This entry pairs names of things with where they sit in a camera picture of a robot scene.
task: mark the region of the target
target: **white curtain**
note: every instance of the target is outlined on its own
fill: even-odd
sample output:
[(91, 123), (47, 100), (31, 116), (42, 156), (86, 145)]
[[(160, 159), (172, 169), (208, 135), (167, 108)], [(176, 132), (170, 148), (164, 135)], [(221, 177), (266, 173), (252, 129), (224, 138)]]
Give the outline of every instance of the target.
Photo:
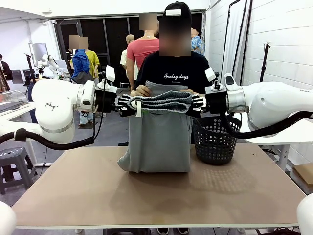
[[(222, 79), (224, 78), (224, 75), (226, 73), (232, 73), (232, 70), (233, 70), (236, 48), (237, 48), (237, 43), (238, 43), (238, 38), (239, 38), (239, 33), (240, 33), (240, 26), (241, 26), (241, 22), (243, 18), (243, 13), (244, 13), (245, 1), (246, 0), (241, 0), (240, 2), (232, 5), (232, 7), (230, 8), (230, 18), (229, 18), (228, 29), (227, 29), (223, 70), (221, 74)], [(239, 84), (240, 82), (242, 54), (243, 54), (244, 45), (245, 45), (249, 2), (250, 1), (248, 0), (247, 6), (246, 6), (246, 12), (244, 15), (243, 28), (242, 28), (242, 32), (240, 36), (239, 48), (237, 52), (235, 70), (233, 74), (237, 84)]]

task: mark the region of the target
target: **red shirt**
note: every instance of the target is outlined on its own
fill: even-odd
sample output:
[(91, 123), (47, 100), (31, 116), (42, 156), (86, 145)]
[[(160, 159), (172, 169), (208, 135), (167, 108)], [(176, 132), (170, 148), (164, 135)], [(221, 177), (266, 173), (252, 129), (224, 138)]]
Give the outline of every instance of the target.
[(127, 47), (127, 57), (136, 60), (138, 70), (147, 55), (160, 50), (160, 40), (135, 40), (129, 43)]

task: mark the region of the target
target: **gray floor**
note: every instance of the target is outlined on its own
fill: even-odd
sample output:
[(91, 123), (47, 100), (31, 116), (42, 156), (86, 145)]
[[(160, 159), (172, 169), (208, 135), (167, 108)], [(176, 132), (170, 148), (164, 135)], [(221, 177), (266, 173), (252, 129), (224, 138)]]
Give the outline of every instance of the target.
[[(75, 112), (75, 124), (78, 126), (79, 123), (79, 114)], [(29, 114), (25, 114), (22, 117), (16, 119), (16, 121), (27, 121), (31, 122)], [(99, 126), (100, 118), (97, 118), (97, 128)], [(87, 126), (84, 128), (76, 128), (75, 137), (73, 141), (78, 141), (90, 137), (92, 135), (92, 126)], [(128, 140), (128, 119), (121, 118), (118, 113), (112, 112), (107, 114), (107, 116), (103, 119), (103, 123), (101, 126), (101, 131), (99, 133), (98, 138), (95, 140), (95, 143), (92, 146), (117, 146), (120, 142), (126, 142)], [(22, 142), (14, 142), (7, 141), (0, 145), (0, 150), (8, 149), (17, 146), (25, 146), (25, 143)], [(62, 151), (56, 151), (47, 149), (37, 142), (33, 142), (33, 147), (35, 150), (35, 154), (37, 157), (37, 161), (39, 163), (53, 163), (58, 159), (58, 157), (62, 154)], [(45, 168), (38, 168), (38, 176), (41, 173), (45, 172)], [(15, 173), (15, 178), (19, 178), (19, 174)], [(9, 205), (13, 205), (23, 194), (25, 193), (25, 189), (23, 186), (16, 186), (6, 189), (6, 195), (0, 195), (0, 201), (3, 201)], [(80, 234), (86, 235), (102, 235), (101, 229), (90, 229), (85, 230)], [(13, 232), (14, 235), (74, 235), (76, 234), (74, 230), (22, 230), (16, 229)], [(152, 229), (152, 234), (157, 235), (156, 229)], [(170, 229), (170, 235), (178, 235), (176, 229)], [(212, 228), (192, 228), (190, 230), (190, 235), (239, 235), (236, 229), (228, 229), (228, 228), (216, 228), (213, 230)]]

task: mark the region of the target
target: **laundry basket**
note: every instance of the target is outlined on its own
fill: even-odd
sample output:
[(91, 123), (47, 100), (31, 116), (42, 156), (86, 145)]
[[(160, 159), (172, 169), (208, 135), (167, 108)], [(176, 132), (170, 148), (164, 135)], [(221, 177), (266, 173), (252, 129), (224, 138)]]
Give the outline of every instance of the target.
[[(233, 130), (239, 131), (242, 121), (231, 115), (227, 120)], [(197, 157), (211, 165), (223, 165), (233, 157), (237, 138), (231, 136), (222, 124), (220, 116), (194, 119), (193, 132)]]

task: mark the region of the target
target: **hand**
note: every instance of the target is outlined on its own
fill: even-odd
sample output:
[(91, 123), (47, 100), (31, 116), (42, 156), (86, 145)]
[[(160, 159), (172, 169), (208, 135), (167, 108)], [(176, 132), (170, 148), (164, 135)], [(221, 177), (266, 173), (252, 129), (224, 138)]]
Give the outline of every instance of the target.
[(198, 94), (199, 96), (202, 96), (202, 94), (200, 94), (198, 92), (194, 92), (192, 89), (180, 90), (180, 92), (190, 92), (192, 95)]
[(135, 96), (150, 97), (151, 90), (144, 85), (139, 85), (134, 93)]

